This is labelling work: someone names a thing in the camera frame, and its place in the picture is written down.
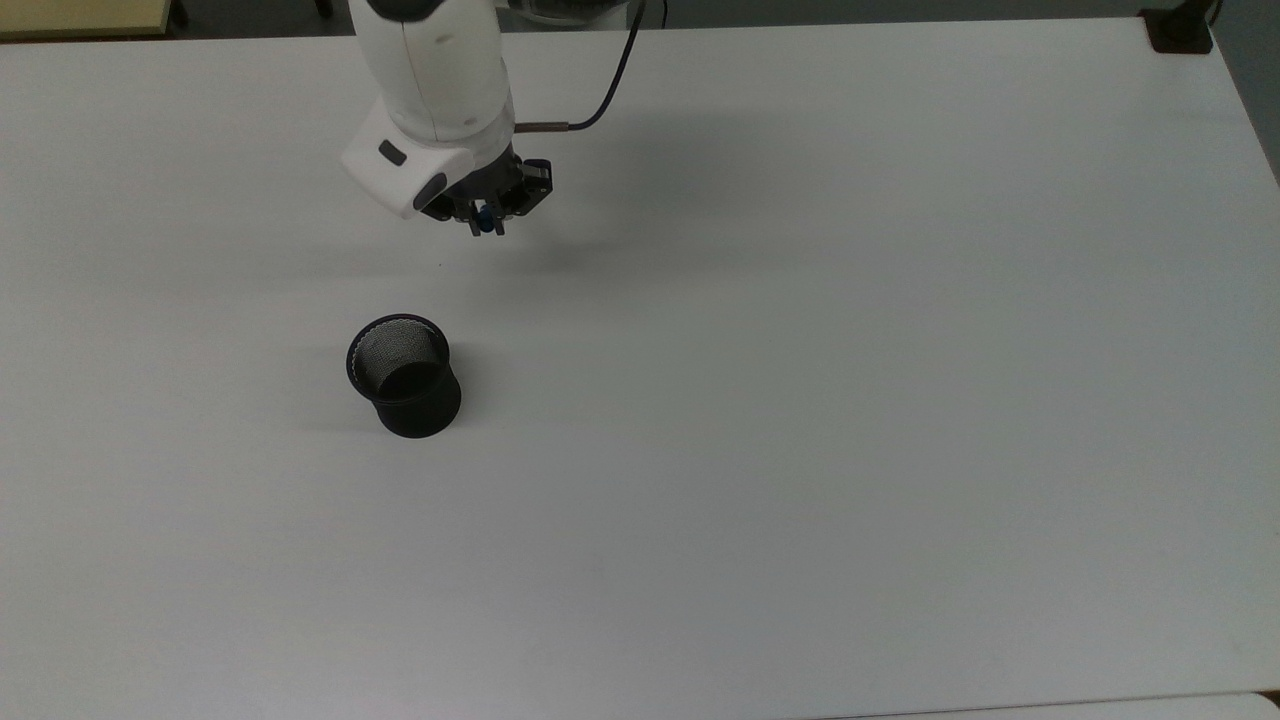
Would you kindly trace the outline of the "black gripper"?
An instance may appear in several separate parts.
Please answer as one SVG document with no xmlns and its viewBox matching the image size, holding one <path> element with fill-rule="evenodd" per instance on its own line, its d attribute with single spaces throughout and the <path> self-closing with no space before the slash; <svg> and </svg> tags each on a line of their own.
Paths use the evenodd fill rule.
<svg viewBox="0 0 1280 720">
<path fill-rule="evenodd" d="M 522 159 L 508 146 L 493 163 L 428 200 L 420 213 L 438 222 L 458 222 L 474 237 L 483 225 L 506 234 L 506 220 L 529 215 L 554 190 L 553 165 L 545 159 Z"/>
</svg>

